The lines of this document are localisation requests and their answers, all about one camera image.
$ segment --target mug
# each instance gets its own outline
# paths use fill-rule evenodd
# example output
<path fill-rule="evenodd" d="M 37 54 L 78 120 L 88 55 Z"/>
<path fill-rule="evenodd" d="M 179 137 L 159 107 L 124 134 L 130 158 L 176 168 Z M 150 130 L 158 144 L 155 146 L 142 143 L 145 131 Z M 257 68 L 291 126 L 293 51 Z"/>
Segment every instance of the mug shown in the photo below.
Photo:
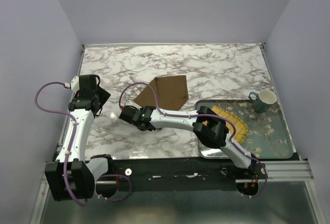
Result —
<path fill-rule="evenodd" d="M 259 94 L 252 91 L 249 94 L 249 99 L 253 103 L 254 111 L 263 113 L 276 102 L 276 95 L 270 90 L 262 90 Z"/>

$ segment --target metal tray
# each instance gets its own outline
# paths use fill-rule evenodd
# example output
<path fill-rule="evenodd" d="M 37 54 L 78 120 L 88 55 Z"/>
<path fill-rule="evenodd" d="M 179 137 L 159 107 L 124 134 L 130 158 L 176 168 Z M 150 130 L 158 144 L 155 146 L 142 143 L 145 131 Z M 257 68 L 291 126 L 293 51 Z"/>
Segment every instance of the metal tray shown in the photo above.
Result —
<path fill-rule="evenodd" d="M 262 114 L 254 112 L 250 100 L 199 100 L 195 107 L 212 108 L 214 105 L 235 114 L 247 124 L 248 134 L 241 145 L 257 157 L 275 159 L 293 155 L 293 142 L 278 103 Z M 227 158 L 220 149 L 208 148 L 200 141 L 198 150 L 204 158 Z"/>

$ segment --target marble tabletop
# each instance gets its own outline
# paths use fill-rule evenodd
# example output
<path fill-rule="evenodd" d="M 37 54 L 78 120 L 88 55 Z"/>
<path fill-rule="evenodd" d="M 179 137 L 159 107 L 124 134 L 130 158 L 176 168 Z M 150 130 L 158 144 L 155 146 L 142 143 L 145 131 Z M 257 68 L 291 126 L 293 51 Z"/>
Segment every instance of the marble tabletop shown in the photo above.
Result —
<path fill-rule="evenodd" d="M 186 75 L 189 100 L 181 110 L 193 110 L 201 99 L 247 99 L 251 91 L 273 90 L 258 44 L 88 47 L 80 74 L 99 75 L 101 86 L 111 93 L 92 124 L 86 159 L 96 154 L 116 159 L 199 156 L 192 132 L 143 132 L 118 119 L 119 95 L 130 83 Z M 133 100 L 143 87 L 129 89 L 123 101 Z"/>

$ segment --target white wall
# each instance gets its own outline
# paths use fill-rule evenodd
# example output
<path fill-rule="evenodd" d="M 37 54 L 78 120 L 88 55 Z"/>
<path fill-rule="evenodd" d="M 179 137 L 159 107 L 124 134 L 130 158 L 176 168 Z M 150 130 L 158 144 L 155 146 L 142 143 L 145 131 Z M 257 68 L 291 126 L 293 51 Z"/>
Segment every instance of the white wall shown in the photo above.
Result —
<path fill-rule="evenodd" d="M 291 0 L 266 45 L 294 143 L 311 163 L 330 223 L 330 0 Z"/>
<path fill-rule="evenodd" d="M 265 42 L 289 0 L 59 0 L 83 44 Z"/>
<path fill-rule="evenodd" d="M 38 88 L 69 81 L 80 41 L 58 0 L 0 0 L 0 222 L 29 223 L 45 162 L 63 118 L 34 106 Z M 70 93 L 52 87 L 41 104 L 67 109 Z"/>

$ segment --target brown cardboard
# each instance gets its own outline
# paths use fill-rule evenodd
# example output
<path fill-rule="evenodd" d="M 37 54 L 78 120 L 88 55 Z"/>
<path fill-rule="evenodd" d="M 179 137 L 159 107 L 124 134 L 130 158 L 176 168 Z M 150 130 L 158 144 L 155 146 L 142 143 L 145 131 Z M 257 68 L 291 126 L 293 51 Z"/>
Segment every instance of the brown cardboard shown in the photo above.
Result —
<path fill-rule="evenodd" d="M 154 88 L 160 108 L 180 110 L 188 100 L 187 78 L 185 75 L 154 78 L 150 85 Z M 154 95 L 146 87 L 135 99 L 138 105 L 156 106 Z"/>

